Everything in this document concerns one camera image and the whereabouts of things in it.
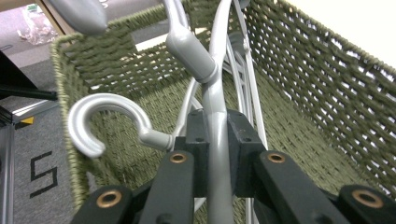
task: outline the plastic bag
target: plastic bag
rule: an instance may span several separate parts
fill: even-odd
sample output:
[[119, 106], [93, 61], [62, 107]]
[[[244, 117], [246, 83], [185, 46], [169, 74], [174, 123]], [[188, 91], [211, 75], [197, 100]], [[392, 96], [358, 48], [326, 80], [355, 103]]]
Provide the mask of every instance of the plastic bag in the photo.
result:
[[26, 35], [21, 36], [33, 45], [53, 41], [58, 35], [49, 19], [37, 4], [31, 4], [23, 10], [23, 17], [28, 25]]

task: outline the brass grommet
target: brass grommet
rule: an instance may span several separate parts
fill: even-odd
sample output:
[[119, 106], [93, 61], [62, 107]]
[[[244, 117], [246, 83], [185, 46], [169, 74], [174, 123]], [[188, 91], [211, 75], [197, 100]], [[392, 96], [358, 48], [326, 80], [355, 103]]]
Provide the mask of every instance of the brass grommet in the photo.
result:
[[101, 194], [96, 200], [96, 204], [101, 208], [109, 208], [121, 201], [121, 193], [118, 190], [109, 190]]
[[271, 153], [268, 155], [268, 160], [272, 162], [282, 163], [285, 161], [285, 157], [277, 153]]
[[187, 156], [181, 153], [177, 153], [171, 156], [171, 162], [182, 163], [187, 160]]
[[382, 200], [367, 189], [355, 189], [352, 191], [352, 196], [356, 201], [372, 208], [384, 206]]

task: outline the silver hook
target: silver hook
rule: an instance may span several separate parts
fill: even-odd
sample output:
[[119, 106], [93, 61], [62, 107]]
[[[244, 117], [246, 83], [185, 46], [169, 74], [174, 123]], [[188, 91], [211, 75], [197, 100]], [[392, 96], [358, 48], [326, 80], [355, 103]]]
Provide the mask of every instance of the silver hook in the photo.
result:
[[106, 149], [90, 130], [91, 116], [104, 110], [118, 111], [134, 121], [139, 143], [159, 150], [170, 150], [174, 144], [171, 134], [152, 130], [146, 112], [135, 102], [112, 93], [96, 93], [77, 101], [69, 112], [68, 131], [79, 151], [90, 158], [101, 156]]

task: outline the silver metal bar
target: silver metal bar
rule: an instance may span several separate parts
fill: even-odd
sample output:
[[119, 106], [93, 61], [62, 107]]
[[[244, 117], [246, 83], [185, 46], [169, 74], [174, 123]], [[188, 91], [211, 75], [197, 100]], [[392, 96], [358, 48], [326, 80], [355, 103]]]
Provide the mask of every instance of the silver metal bar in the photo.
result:
[[233, 223], [233, 192], [228, 149], [227, 109], [224, 101], [221, 70], [226, 54], [228, 16], [231, 0], [219, 4], [212, 28], [209, 53], [217, 73], [203, 84], [203, 105], [209, 133], [208, 223]]
[[12, 224], [14, 216], [14, 126], [0, 130], [0, 221]]
[[172, 132], [174, 138], [177, 136], [181, 136], [181, 134], [185, 131], [187, 115], [191, 109], [192, 99], [195, 99], [194, 95], [197, 92], [197, 89], [198, 82], [195, 81], [195, 78], [192, 78], [190, 81], [190, 85], [187, 88], [186, 94], [184, 95], [183, 104], [180, 108], [180, 112], [178, 113], [176, 128]]
[[206, 202], [206, 198], [195, 198], [194, 199], [194, 213]]
[[242, 86], [244, 96], [245, 96], [245, 107], [246, 107], [246, 116], [247, 120], [250, 122], [251, 125], [254, 126], [253, 122], [253, 105], [251, 103], [251, 90], [250, 90], [250, 83], [248, 80], [248, 68], [247, 64], [245, 63], [244, 58], [239, 54], [239, 52], [235, 53], [235, 58], [238, 61], [238, 63], [242, 64], [242, 67], [244, 68], [244, 71], [242, 72], [242, 82], [244, 85]]
[[176, 8], [180, 24], [186, 28], [189, 28], [189, 22], [187, 21], [186, 12], [184, 11], [183, 5], [178, 0], [176, 1]]
[[[226, 64], [223, 65], [223, 69], [231, 74], [231, 66], [227, 64], [230, 63], [230, 60], [228, 60], [228, 56], [224, 59], [224, 62], [226, 62]], [[236, 67], [238, 68], [238, 72], [244, 73], [245, 68], [241, 64], [237, 63]]]
[[253, 207], [251, 206], [250, 198], [245, 201], [245, 219], [247, 224], [253, 223]]
[[193, 97], [191, 100], [191, 110], [197, 110], [197, 109], [202, 109], [202, 105], [195, 97]]
[[238, 110], [239, 112], [246, 114], [247, 111], [244, 108], [245, 99], [244, 93], [242, 91], [242, 84], [241, 84], [241, 77], [239, 76], [238, 68], [236, 67], [235, 57], [233, 55], [233, 47], [231, 46], [230, 38], [227, 36], [227, 56], [229, 59], [229, 64], [231, 66], [231, 71], [233, 74], [233, 84], [235, 85], [236, 89], [236, 96], [238, 100]]
[[181, 20], [179, 15], [179, 7], [177, 6], [178, 0], [163, 0], [163, 5], [165, 7], [166, 16], [169, 20], [170, 30], [174, 29], [178, 25], [184, 26], [183, 20]]
[[24, 108], [12, 112], [12, 114], [14, 115], [13, 122], [18, 123], [23, 119], [30, 118], [34, 115], [50, 110], [58, 105], [59, 104], [57, 101], [40, 101], [36, 104], [28, 105]]

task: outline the woven basket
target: woven basket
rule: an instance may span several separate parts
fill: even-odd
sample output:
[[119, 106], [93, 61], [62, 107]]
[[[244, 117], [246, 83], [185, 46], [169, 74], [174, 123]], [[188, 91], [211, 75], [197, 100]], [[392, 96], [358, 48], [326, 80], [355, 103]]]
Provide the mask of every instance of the woven basket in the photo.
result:
[[[191, 28], [206, 28], [207, 46], [217, 1], [186, 1]], [[288, 3], [253, 0], [245, 9], [270, 149], [290, 154], [316, 184], [336, 193], [362, 184], [396, 198], [396, 84], [393, 68], [323, 27]], [[138, 51], [131, 33], [166, 19], [163, 7], [109, 24], [105, 34], [62, 36], [51, 47], [74, 204], [96, 185], [135, 189], [154, 177], [163, 154], [136, 142], [133, 123], [116, 112], [92, 118], [106, 153], [91, 160], [72, 145], [69, 108], [83, 96], [113, 92], [143, 107], [153, 127], [175, 127], [189, 75], [161, 44]], [[231, 16], [230, 30], [237, 29]], [[231, 76], [224, 74], [228, 107], [236, 109]], [[235, 202], [244, 222], [243, 200]], [[196, 222], [205, 222], [202, 209]]]

